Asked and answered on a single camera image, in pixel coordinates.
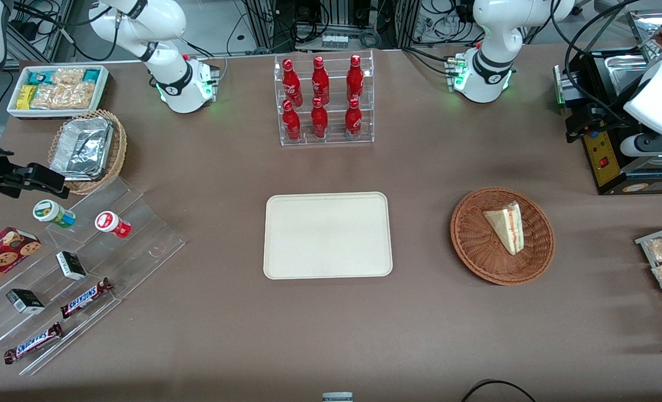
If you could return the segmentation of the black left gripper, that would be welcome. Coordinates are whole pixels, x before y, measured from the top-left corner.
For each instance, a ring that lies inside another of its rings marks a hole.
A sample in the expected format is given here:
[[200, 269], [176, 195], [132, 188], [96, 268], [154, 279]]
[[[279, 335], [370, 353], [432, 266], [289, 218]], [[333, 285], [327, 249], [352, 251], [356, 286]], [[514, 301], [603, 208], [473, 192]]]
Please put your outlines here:
[[565, 139], [568, 144], [574, 143], [581, 137], [591, 137], [609, 130], [624, 127], [625, 123], [613, 116], [606, 109], [589, 103], [571, 110], [570, 117], [565, 120]]

